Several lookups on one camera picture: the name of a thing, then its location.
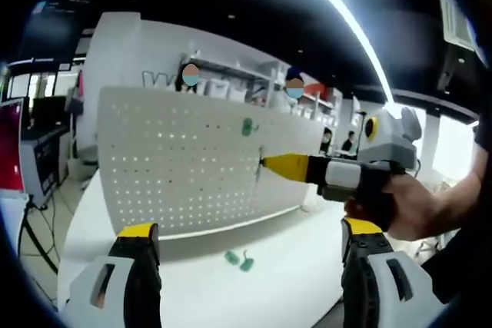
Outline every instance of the air conditioner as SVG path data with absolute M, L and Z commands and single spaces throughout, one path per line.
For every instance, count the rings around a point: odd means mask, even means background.
M 454 0 L 440 0 L 440 9 L 443 16 L 444 40 L 450 44 L 474 51 L 467 27 L 467 18 L 457 3 Z

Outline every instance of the lettering on wall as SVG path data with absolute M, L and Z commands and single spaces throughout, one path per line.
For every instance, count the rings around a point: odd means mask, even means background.
M 142 85 L 144 88 L 170 88 L 176 82 L 176 75 L 171 75 L 163 72 L 142 71 Z

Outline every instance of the yellow nozzle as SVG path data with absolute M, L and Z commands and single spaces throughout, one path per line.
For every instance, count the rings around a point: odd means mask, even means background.
M 308 172 L 309 155 L 283 154 L 265 157 L 263 166 L 288 180 L 305 182 Z
M 367 220 L 345 217 L 344 222 L 349 226 L 351 234 L 382 234 L 383 231 L 374 223 Z

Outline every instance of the hand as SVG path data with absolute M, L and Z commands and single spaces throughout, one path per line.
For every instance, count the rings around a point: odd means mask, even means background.
M 438 199 L 412 176 L 391 178 L 383 192 L 393 194 L 396 211 L 388 233 L 399 240 L 418 240 L 428 235 L 428 228 L 440 210 Z M 345 211 L 349 217 L 369 220 L 364 207 L 354 198 L 347 200 Z

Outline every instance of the ceiling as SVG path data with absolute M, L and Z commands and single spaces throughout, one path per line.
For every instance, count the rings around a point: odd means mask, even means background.
M 52 1 L 60 8 L 75 4 Z M 361 100 L 384 100 L 364 49 L 327 0 L 82 1 L 87 6 L 78 0 L 75 8 L 86 28 L 94 28 L 102 12 L 137 11 L 142 18 L 187 25 L 250 45 Z M 439 0 L 343 1 L 364 29 L 390 86 L 413 93 L 395 94 L 396 101 L 472 119 L 468 113 L 477 110 L 474 86 L 482 68 L 474 53 L 444 42 Z M 437 84 L 449 65 L 454 72 L 445 93 Z

